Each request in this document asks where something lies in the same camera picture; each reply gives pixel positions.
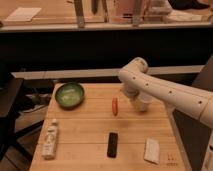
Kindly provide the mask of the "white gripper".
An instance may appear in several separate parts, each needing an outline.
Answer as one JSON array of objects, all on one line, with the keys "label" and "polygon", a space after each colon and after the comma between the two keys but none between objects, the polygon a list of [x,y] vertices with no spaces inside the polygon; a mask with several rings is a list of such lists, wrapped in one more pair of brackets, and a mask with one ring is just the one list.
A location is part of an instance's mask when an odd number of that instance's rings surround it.
[{"label": "white gripper", "polygon": [[138,94],[139,94],[139,91],[138,90],[135,90],[133,89],[132,87],[126,85],[126,84],[123,84],[122,87],[121,87],[121,92],[126,96],[128,97],[129,99],[135,99]]}]

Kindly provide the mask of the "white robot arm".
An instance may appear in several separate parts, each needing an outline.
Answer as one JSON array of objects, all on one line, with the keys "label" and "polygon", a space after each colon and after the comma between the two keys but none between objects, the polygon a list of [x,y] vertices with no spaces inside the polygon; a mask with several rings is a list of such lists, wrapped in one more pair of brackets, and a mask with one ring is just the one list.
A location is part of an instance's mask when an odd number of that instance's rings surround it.
[{"label": "white robot arm", "polygon": [[135,98],[139,92],[147,93],[209,127],[212,133],[202,171],[213,171],[213,90],[207,91],[152,77],[147,71],[148,64],[140,57],[125,65],[118,74],[124,84],[124,94],[129,98]]}]

